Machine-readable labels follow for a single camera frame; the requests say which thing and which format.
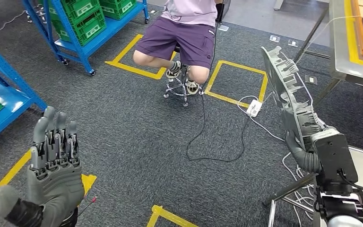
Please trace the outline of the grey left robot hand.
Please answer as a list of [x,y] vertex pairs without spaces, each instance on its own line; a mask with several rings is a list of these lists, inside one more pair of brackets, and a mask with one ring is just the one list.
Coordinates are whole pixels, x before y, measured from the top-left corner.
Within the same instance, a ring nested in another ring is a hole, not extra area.
[[34,127],[26,200],[0,186],[0,216],[17,227],[73,227],[85,189],[81,177],[77,122],[46,107]]

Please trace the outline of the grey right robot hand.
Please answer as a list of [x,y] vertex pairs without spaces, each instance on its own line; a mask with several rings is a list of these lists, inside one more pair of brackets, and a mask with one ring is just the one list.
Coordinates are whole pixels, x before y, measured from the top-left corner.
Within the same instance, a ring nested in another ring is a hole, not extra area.
[[322,170],[310,136],[324,130],[324,125],[314,113],[295,114],[284,110],[282,121],[286,129],[285,142],[298,166],[309,173]]

